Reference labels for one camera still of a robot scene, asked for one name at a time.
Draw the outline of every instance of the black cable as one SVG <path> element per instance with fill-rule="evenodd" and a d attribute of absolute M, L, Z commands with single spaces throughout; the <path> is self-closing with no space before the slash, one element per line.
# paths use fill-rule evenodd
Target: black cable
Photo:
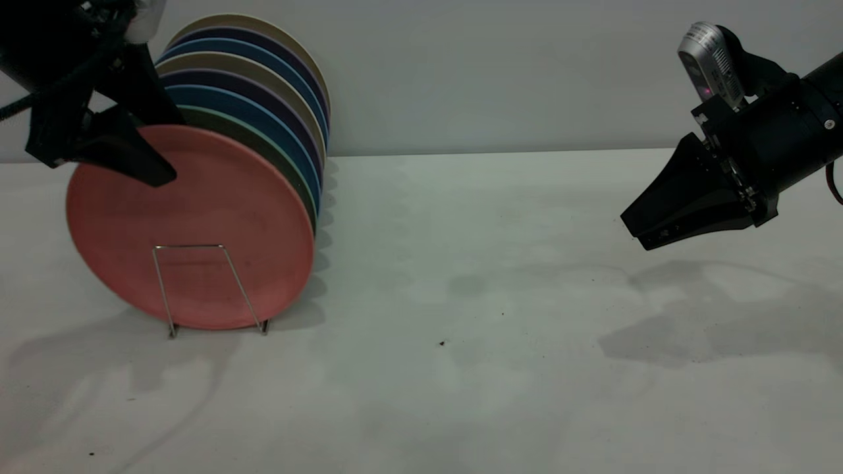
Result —
<path fill-rule="evenodd" d="M 831 190 L 831 195 L 835 197 L 837 202 L 843 204 L 843 196 L 840 195 L 840 191 L 837 191 L 837 184 L 835 183 L 835 162 L 832 161 L 829 163 L 828 166 L 825 167 L 825 182 L 829 184 L 829 189 Z"/>
<path fill-rule="evenodd" d="M 134 8 L 121 12 L 121 14 L 115 19 L 115 23 L 111 25 L 111 28 L 109 28 L 109 34 L 106 35 L 97 50 L 90 58 L 88 58 L 87 61 L 76 66 L 67 76 L 58 79 L 50 86 L 42 90 L 36 90 L 32 94 L 29 94 L 22 99 L 15 100 L 11 104 L 0 108 L 0 121 L 4 121 L 11 116 L 16 116 L 33 105 L 39 104 L 56 96 L 57 94 L 60 94 L 69 85 L 76 82 L 77 79 L 100 66 L 108 55 L 113 54 L 120 46 L 122 46 L 123 35 L 126 33 L 126 29 L 134 17 Z"/>

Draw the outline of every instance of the plate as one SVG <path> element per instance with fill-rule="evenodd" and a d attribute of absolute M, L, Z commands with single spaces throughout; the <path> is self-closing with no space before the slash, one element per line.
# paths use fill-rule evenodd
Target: plate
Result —
<path fill-rule="evenodd" d="M 326 144 L 324 131 L 313 113 L 313 109 L 305 102 L 301 94 L 284 78 L 272 70 L 248 58 L 224 52 L 195 52 L 173 57 L 158 65 L 157 71 L 161 77 L 171 73 L 178 73 L 186 69 L 211 69 L 235 73 L 249 78 L 272 91 L 278 98 L 298 116 L 298 119 L 308 128 L 310 136 L 316 140 L 319 157 L 324 164 Z"/>
<path fill-rule="evenodd" d="M 209 47 L 207 40 L 222 43 Z M 270 68 L 288 81 L 307 101 L 328 135 L 330 123 L 328 107 L 319 85 L 307 68 L 295 55 L 275 41 L 249 30 L 239 28 L 210 28 L 195 31 L 183 37 L 171 49 L 164 52 L 159 62 L 166 61 L 190 51 L 224 51 L 248 57 Z"/>
<path fill-rule="evenodd" d="M 330 117 L 330 111 L 332 109 L 330 105 L 330 93 L 328 92 L 328 87 L 325 84 L 325 78 L 322 77 L 322 72 L 319 70 L 319 66 L 316 64 L 316 61 L 312 56 L 310 56 L 310 53 L 304 49 L 304 46 L 302 46 L 292 36 L 274 24 L 267 23 L 262 19 L 233 13 L 213 15 L 198 19 L 176 33 L 175 36 L 173 36 L 173 40 L 167 45 L 165 50 L 169 49 L 174 43 L 179 42 L 182 37 L 187 36 L 194 31 L 215 27 L 232 27 L 254 31 L 255 33 L 259 33 L 274 40 L 276 43 L 284 46 L 296 55 L 296 57 L 304 63 L 309 72 L 314 76 L 319 84 L 319 88 L 322 89 L 322 94 L 325 96 L 326 106 L 328 108 L 328 117 Z"/>
<path fill-rule="evenodd" d="M 91 270 L 128 303 L 167 320 L 153 246 L 222 244 L 258 320 L 286 309 L 304 288 L 314 254 L 308 214 L 287 179 L 256 152 L 214 132 L 157 125 L 140 133 L 179 179 L 152 188 L 92 165 L 76 168 L 67 223 Z M 158 254 L 176 324 L 255 324 L 221 250 Z"/>
<path fill-rule="evenodd" d="M 175 85 L 166 88 L 170 98 L 177 105 L 193 105 L 217 110 L 237 117 L 267 135 L 282 150 L 286 151 L 304 177 L 304 182 L 313 196 L 316 213 L 320 209 L 321 184 L 314 162 L 304 151 L 295 133 L 262 105 L 240 94 L 203 85 Z"/>
<path fill-rule="evenodd" d="M 273 94 L 266 87 L 251 79 L 239 76 L 238 74 L 207 69 L 185 69 L 178 71 L 177 73 L 164 75 L 160 80 L 165 89 L 176 85 L 202 85 L 215 87 L 242 95 L 247 99 L 253 100 L 257 104 L 262 105 L 270 111 L 274 117 L 284 122 L 284 124 L 287 125 L 295 134 L 298 139 L 297 144 L 303 148 L 303 151 L 314 164 L 319 176 L 319 181 L 321 182 L 324 160 L 320 156 L 320 153 L 316 151 L 316 139 L 310 135 L 307 127 L 305 127 L 302 123 L 302 119 L 300 119 L 292 109 L 287 107 L 287 104 L 281 100 L 280 97 Z"/>
<path fill-rule="evenodd" d="M 217 112 L 216 110 L 191 107 L 189 105 L 182 105 L 179 107 L 179 110 L 181 111 L 181 115 L 187 120 L 188 125 L 232 138 L 256 151 L 261 157 L 281 171 L 293 189 L 296 190 L 298 198 L 304 203 L 304 209 L 308 212 L 310 227 L 314 235 L 316 235 L 316 208 L 313 197 L 310 196 L 310 191 L 307 185 L 304 184 L 304 177 L 296 169 L 293 160 L 287 156 L 284 150 L 280 149 L 268 136 L 235 117 Z"/>

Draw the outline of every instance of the white wall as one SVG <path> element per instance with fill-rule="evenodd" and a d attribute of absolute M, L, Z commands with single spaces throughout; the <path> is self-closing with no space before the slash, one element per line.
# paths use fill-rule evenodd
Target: white wall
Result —
<path fill-rule="evenodd" d="M 153 52 L 230 11 L 314 53 L 335 155 L 673 146 L 696 129 L 675 50 L 698 20 L 799 74 L 843 51 L 840 0 L 169 0 Z M 15 94 L 0 83 L 0 100 Z"/>

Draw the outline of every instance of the beige plate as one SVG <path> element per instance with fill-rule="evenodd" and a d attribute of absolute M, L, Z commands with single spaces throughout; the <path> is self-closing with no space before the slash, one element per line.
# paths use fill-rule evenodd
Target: beige plate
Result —
<path fill-rule="evenodd" d="M 290 36 L 285 31 L 281 30 L 274 24 L 267 23 L 262 19 L 236 13 L 226 13 L 201 18 L 191 24 L 188 24 L 186 27 L 182 28 L 181 31 L 176 33 L 175 36 L 173 36 L 173 39 L 167 45 L 167 49 L 169 49 L 173 45 L 173 43 L 175 43 L 179 38 L 184 35 L 192 33 L 196 30 L 220 26 L 244 28 L 247 30 L 255 31 L 257 33 L 261 33 L 264 36 L 268 36 L 273 40 L 278 41 L 287 49 L 292 51 L 293 54 L 298 56 L 298 58 L 301 59 L 304 64 L 313 72 L 314 76 L 316 77 L 316 81 L 319 82 L 319 86 L 322 88 L 322 92 L 325 94 L 325 102 L 328 105 L 327 112 L 330 116 L 330 93 L 328 92 L 328 85 L 325 83 L 325 78 L 322 77 L 322 72 L 319 70 L 319 65 L 316 64 L 316 61 L 313 59 L 313 57 L 310 56 L 307 50 L 304 49 L 304 46 L 302 46 L 292 36 Z"/>

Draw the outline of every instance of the white table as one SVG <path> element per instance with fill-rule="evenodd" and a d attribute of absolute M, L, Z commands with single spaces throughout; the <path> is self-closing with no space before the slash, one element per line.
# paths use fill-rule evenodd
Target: white table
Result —
<path fill-rule="evenodd" d="M 840 472 L 843 209 L 645 252 L 669 155 L 333 159 L 302 301 L 175 341 L 4 165 L 0 472 Z"/>

